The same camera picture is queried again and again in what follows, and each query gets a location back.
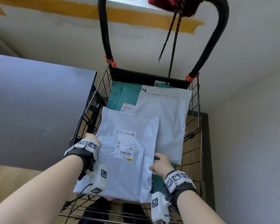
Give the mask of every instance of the wire mesh side panel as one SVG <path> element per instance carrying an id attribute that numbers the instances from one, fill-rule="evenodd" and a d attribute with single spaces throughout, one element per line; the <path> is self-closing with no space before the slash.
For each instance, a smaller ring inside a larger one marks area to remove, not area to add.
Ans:
<path id="1" fill-rule="evenodd" d="M 85 133 L 91 131 L 96 134 L 101 123 L 101 110 L 106 106 L 111 92 L 111 75 L 108 68 L 104 71 L 103 77 L 97 88 L 92 88 L 87 108 L 84 111 L 83 117 L 80 119 L 79 126 L 76 130 L 75 139 L 71 143 L 77 143 L 85 137 Z M 183 146 L 183 156 L 181 165 L 176 165 L 177 170 L 184 171 L 194 182 L 198 194 L 202 195 L 201 186 L 201 132 L 200 132 L 200 106 L 199 106 L 199 80 L 198 78 L 190 85 L 192 97 L 190 100 L 189 112 L 186 119 L 186 129 Z M 91 122 L 97 115 L 96 122 Z M 99 196 L 89 196 L 72 194 L 65 203 L 60 215 L 63 222 L 60 223 L 78 223 L 80 219 L 89 221 L 100 221 L 104 223 L 133 223 L 151 221 L 151 204 L 142 204 L 143 214 L 135 214 L 135 212 L 123 212 L 123 203 L 126 201 L 115 200 L 110 203 L 106 209 L 102 209 L 95 205 Z M 176 213 L 170 214 L 170 223 L 182 223 L 181 217 Z"/>

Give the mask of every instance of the white plastic mailing bag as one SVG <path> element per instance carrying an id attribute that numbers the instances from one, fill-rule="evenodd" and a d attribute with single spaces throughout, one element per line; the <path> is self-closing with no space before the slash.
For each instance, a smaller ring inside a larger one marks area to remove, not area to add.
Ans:
<path id="1" fill-rule="evenodd" d="M 152 171 L 159 117 L 125 113 L 103 107 L 102 122 L 96 134 L 102 147 L 95 166 L 107 167 L 106 189 L 98 196 L 150 203 Z M 74 192 L 89 184 L 86 175 Z"/>
<path id="2" fill-rule="evenodd" d="M 156 152 L 180 165 L 191 95 L 191 90 L 143 85 L 134 110 L 134 113 L 160 117 Z"/>

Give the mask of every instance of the wooden floor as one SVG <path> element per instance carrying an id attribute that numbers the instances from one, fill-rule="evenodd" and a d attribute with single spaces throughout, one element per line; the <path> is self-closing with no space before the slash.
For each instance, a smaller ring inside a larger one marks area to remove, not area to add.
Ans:
<path id="1" fill-rule="evenodd" d="M 193 124 L 193 128 L 198 127 L 198 121 L 194 120 L 192 121 L 187 127 L 186 127 L 186 134 L 191 131 Z M 182 170 L 187 175 L 190 176 L 190 178 L 194 181 L 200 180 L 200 134 L 195 136 L 195 139 L 188 140 L 184 143 L 183 148 L 183 155 L 182 158 L 182 166 L 177 166 L 176 169 Z M 27 170 L 27 169 L 21 169 L 21 168 L 15 168 L 15 167 L 8 167 L 8 166 L 0 166 L 0 202 L 2 202 L 6 197 L 8 197 L 10 194 L 12 194 L 15 190 L 17 190 L 19 187 L 24 185 L 26 182 L 37 176 L 40 171 L 36 170 Z M 198 191 L 200 188 L 199 182 L 194 182 Z M 69 195 L 68 200 L 73 200 L 76 198 L 77 194 L 72 193 Z M 89 201 L 85 203 L 83 206 L 88 206 L 93 202 Z M 122 217 L 119 216 L 112 216 L 112 214 L 120 214 L 122 212 L 122 204 L 123 201 L 115 201 L 112 206 L 111 210 L 109 212 L 110 220 L 117 221 L 117 222 L 123 222 Z M 150 204 L 145 204 L 145 207 L 150 209 Z M 83 211 L 75 211 L 75 215 L 82 215 Z M 66 220 L 66 217 L 60 217 L 58 216 L 56 220 L 56 224 L 64 224 Z M 77 220 L 69 219 L 67 223 L 77 223 Z"/>

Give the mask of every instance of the table top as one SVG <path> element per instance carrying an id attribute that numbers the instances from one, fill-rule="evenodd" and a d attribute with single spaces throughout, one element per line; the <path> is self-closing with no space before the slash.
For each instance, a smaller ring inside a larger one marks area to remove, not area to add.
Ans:
<path id="1" fill-rule="evenodd" d="M 45 170 L 63 158 L 96 71 L 0 55 L 0 165 Z"/>

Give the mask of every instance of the person's right hand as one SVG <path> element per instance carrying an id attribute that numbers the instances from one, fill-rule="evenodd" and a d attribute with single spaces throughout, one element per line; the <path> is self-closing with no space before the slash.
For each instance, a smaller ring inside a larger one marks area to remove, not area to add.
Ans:
<path id="1" fill-rule="evenodd" d="M 155 157 L 160 160 L 155 160 L 153 165 L 149 166 L 148 169 L 152 170 L 153 174 L 159 175 L 165 180 L 167 174 L 174 170 L 169 157 L 161 153 L 155 153 Z"/>

